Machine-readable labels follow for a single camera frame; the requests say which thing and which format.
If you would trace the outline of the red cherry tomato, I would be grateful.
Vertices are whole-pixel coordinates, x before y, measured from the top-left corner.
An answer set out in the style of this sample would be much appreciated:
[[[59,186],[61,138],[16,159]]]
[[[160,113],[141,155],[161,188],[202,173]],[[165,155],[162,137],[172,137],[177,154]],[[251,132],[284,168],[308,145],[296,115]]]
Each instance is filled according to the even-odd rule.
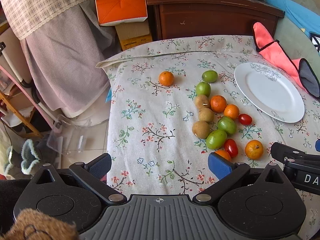
[[[227,139],[224,143],[224,149],[229,153],[231,158],[238,156],[239,150],[236,142],[233,139]]]
[[[238,121],[240,122],[240,124],[242,124],[244,126],[248,126],[252,123],[253,119],[248,114],[240,114],[238,116]]]

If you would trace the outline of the green fruit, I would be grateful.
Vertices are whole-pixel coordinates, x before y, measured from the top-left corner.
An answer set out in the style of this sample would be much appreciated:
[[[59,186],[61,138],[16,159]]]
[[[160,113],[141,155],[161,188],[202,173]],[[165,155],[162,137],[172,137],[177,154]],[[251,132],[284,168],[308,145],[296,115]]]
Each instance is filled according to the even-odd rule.
[[[214,83],[217,81],[219,75],[214,70],[207,70],[202,74],[202,80],[206,83]]]
[[[227,133],[221,129],[216,129],[208,135],[206,145],[211,150],[219,149],[224,145],[226,139]]]
[[[196,94],[197,95],[205,95],[209,97],[211,94],[211,86],[206,82],[199,82],[196,86]]]

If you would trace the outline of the green fruit oval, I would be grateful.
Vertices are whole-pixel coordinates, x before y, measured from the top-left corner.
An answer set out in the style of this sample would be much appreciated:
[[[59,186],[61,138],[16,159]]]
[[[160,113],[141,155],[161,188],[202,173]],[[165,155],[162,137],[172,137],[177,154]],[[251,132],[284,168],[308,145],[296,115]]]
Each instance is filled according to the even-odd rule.
[[[225,131],[228,135],[234,135],[237,131],[236,123],[233,119],[228,116],[223,116],[217,122],[218,129]]]

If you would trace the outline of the brown longan with stem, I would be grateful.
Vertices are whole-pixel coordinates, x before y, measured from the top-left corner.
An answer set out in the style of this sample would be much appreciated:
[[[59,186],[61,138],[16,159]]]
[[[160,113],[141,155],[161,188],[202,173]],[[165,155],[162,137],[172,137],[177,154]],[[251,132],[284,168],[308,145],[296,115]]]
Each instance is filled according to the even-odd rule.
[[[208,97],[203,94],[196,96],[194,99],[194,103],[195,103],[195,106],[198,110],[201,110],[202,108],[209,108],[210,107]]]

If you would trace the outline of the green fruit top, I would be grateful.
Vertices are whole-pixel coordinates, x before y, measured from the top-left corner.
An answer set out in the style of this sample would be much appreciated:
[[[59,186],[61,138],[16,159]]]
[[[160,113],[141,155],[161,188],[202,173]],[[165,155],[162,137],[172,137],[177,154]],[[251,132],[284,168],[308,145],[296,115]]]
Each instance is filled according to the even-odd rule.
[[[207,70],[202,74],[202,80],[206,83],[214,83],[217,81],[219,75],[214,70]]]

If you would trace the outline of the lone orange tangerine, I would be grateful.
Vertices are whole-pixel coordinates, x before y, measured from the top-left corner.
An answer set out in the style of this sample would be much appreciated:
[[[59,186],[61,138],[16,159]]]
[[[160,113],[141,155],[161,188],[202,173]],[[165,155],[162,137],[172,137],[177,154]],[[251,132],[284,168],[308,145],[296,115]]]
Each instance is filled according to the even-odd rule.
[[[174,83],[174,75],[172,72],[164,71],[158,77],[159,83],[163,86],[170,87]]]

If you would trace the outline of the white floral plate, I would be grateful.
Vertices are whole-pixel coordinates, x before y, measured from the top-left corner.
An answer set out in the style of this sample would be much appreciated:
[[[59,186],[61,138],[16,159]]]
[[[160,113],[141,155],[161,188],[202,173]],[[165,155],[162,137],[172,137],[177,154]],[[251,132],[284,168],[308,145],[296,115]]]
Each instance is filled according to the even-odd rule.
[[[246,62],[236,67],[234,78],[244,96],[263,113],[289,124],[303,118],[305,106],[299,91],[274,68]]]

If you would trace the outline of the wooden folding rack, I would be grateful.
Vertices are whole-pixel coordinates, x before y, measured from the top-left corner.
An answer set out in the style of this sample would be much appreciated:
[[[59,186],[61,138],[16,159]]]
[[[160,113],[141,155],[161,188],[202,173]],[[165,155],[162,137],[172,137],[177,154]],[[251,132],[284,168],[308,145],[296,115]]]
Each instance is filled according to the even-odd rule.
[[[3,92],[1,92],[1,102],[6,105],[8,110],[10,110],[15,116],[17,116],[17,118],[22,122],[22,124],[24,124],[24,126],[27,126],[28,129],[31,130],[30,133],[25,133],[24,135],[22,135],[23,138],[29,139],[32,137],[43,137],[43,135],[31,124],[31,119],[36,112],[36,108],[34,106],[31,107],[32,110],[28,111],[27,116],[24,116],[21,111],[10,102],[10,97],[8,95],[5,95]]]

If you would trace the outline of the brown plush toy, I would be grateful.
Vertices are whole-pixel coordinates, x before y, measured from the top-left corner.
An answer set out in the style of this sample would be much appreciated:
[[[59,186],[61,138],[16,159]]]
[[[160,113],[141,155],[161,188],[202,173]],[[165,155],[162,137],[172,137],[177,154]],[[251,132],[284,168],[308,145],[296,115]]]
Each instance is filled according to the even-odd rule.
[[[71,225],[33,209],[24,209],[1,239],[80,239]]]

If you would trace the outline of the pink grey cloth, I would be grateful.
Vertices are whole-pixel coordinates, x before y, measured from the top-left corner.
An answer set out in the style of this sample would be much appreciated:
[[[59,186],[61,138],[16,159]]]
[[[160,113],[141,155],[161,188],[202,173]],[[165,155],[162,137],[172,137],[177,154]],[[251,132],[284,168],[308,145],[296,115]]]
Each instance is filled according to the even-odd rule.
[[[265,60],[284,70],[291,78],[314,98],[319,98],[319,80],[305,58],[292,60],[278,40],[260,22],[253,24],[253,39],[256,51]]]

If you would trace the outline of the floral tablecloth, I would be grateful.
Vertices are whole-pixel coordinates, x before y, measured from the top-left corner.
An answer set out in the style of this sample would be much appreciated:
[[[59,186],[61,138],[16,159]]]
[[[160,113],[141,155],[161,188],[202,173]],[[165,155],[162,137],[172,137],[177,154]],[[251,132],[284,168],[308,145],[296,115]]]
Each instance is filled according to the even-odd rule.
[[[274,163],[275,142],[316,154],[319,101],[300,89],[301,120],[289,124],[279,111],[267,115],[242,94],[234,72],[247,63],[258,73],[270,67],[251,36],[200,36],[147,43],[97,64],[111,84],[107,152],[112,158],[108,186],[131,194],[194,196],[218,181],[208,168],[205,135],[217,129],[222,113],[202,110],[210,97],[196,86],[209,70],[217,73],[211,96],[247,114],[252,123],[236,124],[235,162],[252,168]]]

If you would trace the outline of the blue green plush cushion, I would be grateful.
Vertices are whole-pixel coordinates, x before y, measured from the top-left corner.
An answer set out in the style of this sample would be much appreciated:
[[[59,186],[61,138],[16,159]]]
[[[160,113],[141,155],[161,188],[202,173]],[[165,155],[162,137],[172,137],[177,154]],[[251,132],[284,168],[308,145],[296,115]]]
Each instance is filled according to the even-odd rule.
[[[288,55],[305,58],[319,71],[319,0],[261,0],[285,12],[274,38]]]

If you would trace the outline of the cardboard box yellow label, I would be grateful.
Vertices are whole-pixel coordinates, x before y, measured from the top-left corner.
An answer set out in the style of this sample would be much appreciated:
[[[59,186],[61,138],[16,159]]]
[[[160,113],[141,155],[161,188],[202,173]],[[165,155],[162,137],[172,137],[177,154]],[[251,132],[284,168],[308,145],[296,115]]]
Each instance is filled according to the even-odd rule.
[[[115,26],[122,51],[152,42],[149,22],[121,23]]]

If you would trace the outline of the dark wooden cabinet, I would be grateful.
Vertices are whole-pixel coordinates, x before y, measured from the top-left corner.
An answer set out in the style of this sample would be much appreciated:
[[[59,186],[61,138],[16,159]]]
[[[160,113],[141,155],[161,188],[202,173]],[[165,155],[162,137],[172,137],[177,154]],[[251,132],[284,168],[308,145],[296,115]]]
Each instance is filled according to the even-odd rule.
[[[274,34],[285,13],[259,0],[146,0],[155,40],[208,35],[252,35],[262,23]]]

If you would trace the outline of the orange box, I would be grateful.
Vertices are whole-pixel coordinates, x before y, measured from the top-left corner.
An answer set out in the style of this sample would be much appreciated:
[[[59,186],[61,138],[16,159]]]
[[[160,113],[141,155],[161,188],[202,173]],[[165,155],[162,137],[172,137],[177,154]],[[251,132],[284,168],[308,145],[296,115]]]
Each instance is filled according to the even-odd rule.
[[[95,6],[101,26],[143,22],[148,17],[145,0],[95,0]]]

